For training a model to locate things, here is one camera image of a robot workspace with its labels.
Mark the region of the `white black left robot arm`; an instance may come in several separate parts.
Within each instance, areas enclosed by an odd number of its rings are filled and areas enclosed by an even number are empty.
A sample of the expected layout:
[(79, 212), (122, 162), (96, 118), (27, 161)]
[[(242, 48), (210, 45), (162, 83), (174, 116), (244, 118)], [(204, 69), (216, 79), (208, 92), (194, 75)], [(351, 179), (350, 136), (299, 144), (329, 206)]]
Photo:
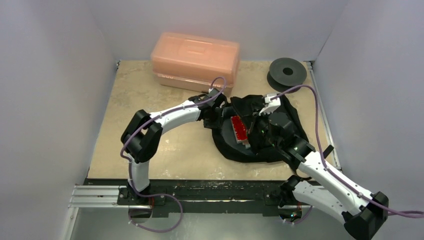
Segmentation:
[(149, 199), (149, 164), (156, 154), (163, 134), (187, 123), (203, 121), (205, 124), (219, 119), (220, 108), (228, 102), (219, 90), (195, 95), (183, 103), (166, 110), (137, 111), (120, 141), (123, 146), (120, 157), (128, 161), (129, 197), (138, 205)]

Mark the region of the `black fabric student bag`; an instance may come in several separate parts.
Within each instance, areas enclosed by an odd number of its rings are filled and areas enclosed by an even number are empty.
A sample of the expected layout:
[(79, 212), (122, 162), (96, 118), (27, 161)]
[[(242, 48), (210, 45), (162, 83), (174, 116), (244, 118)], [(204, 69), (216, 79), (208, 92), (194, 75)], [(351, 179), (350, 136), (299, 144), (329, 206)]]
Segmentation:
[(213, 142), (226, 158), (239, 163), (285, 162), (297, 166), (315, 152), (302, 127), (297, 109), (284, 95), (233, 96), (200, 94), (200, 120), (211, 129)]

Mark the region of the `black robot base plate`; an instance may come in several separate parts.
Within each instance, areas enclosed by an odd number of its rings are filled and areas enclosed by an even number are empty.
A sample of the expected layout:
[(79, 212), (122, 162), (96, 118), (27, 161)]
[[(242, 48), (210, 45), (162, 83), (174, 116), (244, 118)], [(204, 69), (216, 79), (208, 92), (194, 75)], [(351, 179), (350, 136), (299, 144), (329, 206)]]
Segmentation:
[(293, 198), (283, 199), (278, 180), (177, 180), (153, 179), (141, 195), (125, 179), (85, 179), (85, 186), (98, 188), (106, 197), (106, 187), (115, 187), (112, 204), (131, 209), (147, 207), (154, 218), (170, 213), (261, 214), (296, 222), (309, 205)]

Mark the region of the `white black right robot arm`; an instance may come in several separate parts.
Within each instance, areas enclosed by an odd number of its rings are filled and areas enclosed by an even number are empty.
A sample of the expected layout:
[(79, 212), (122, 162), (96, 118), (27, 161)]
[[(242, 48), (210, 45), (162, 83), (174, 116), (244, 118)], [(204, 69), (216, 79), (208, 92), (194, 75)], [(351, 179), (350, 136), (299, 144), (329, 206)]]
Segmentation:
[(292, 175), (280, 186), (280, 207), (295, 201), (316, 207), (341, 222), (356, 240), (372, 239), (388, 219), (388, 211), (373, 204), (387, 207), (388, 197), (380, 191), (372, 193), (329, 164), (308, 141), (295, 134), (294, 123), (285, 113), (254, 114), (244, 124), (251, 144), (259, 144), (263, 151), (270, 151), (323, 186), (318, 189)]

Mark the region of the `red patterned notebook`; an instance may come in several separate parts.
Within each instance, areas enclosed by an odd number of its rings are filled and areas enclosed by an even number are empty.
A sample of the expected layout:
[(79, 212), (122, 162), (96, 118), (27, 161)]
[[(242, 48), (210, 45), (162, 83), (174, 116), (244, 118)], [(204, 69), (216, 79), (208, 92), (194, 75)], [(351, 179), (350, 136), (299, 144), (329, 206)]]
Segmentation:
[(238, 115), (230, 117), (231, 126), (234, 132), (235, 141), (237, 144), (242, 144), (246, 149), (251, 147), (248, 141), (248, 132)]

